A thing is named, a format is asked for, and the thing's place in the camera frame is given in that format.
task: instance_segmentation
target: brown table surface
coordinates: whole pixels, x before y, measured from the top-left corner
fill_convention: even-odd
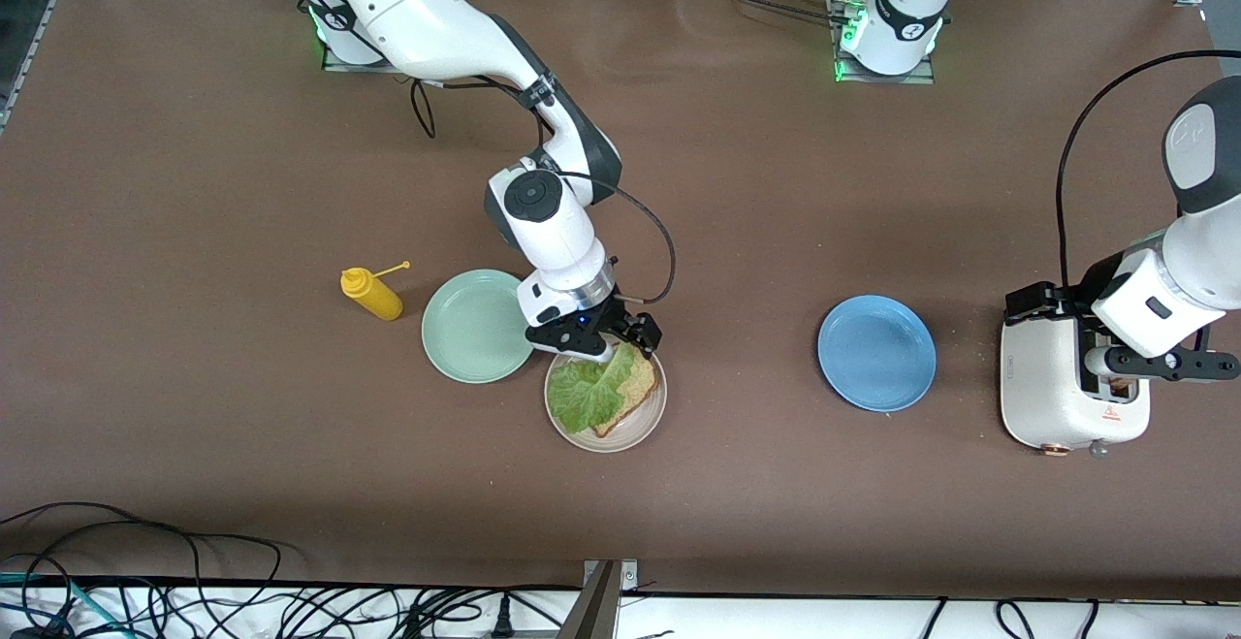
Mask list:
[[[294,0],[61,0],[0,140],[5,512],[92,499],[264,535],[300,547],[287,578],[580,583],[583,558],[637,557],[664,591],[1241,592],[1241,383],[1155,386],[1149,432],[1102,463],[1039,457],[998,414],[1000,308],[1055,277],[1069,127],[1122,69],[1209,46],[1198,11],[953,0],[937,86],[877,87],[833,82],[820,25],[733,0],[472,2],[553,66],[676,238],[658,431],[588,454],[547,422],[549,357],[473,387],[424,356],[436,287],[529,268],[479,205],[535,135],[504,96],[433,92],[427,140],[388,74],[319,72]],[[1169,222],[1160,135],[1219,73],[1164,66],[1086,125],[1073,273]],[[656,290],[650,225],[592,216],[624,287]],[[340,294],[341,268],[406,258],[402,320]],[[819,373],[822,318],[865,293],[936,339],[902,413]],[[1215,345],[1241,349],[1234,318]],[[189,573],[132,532],[84,550],[72,570]],[[204,572],[263,573],[227,552]]]

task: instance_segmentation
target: lettuce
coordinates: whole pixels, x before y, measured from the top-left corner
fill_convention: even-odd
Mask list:
[[[617,388],[629,380],[637,352],[620,344],[607,365],[573,360],[555,369],[547,381],[551,414],[571,433],[611,421],[624,404]]]

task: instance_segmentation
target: sandwich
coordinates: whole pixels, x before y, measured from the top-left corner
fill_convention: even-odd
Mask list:
[[[607,364],[568,361],[547,380],[547,406],[565,431],[612,433],[659,386],[655,365],[629,344],[618,344]]]

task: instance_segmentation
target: bread slice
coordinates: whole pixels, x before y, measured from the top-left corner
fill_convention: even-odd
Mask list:
[[[616,428],[617,423],[624,421],[624,417],[633,413],[638,406],[642,406],[647,401],[647,397],[655,391],[656,386],[659,386],[659,373],[655,372],[655,364],[643,356],[634,357],[633,369],[629,370],[629,380],[625,380],[617,387],[617,392],[624,400],[620,411],[607,423],[592,426],[591,428],[594,428],[594,434],[608,437],[608,433],[612,433],[612,428]]]

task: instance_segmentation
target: mustard bottle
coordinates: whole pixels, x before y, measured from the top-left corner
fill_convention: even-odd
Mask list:
[[[380,273],[369,272],[366,268],[350,268],[340,273],[340,290],[355,303],[367,308],[372,315],[385,321],[395,320],[401,316],[403,304],[391,287],[385,285],[379,278],[408,267],[410,262],[405,262]]]

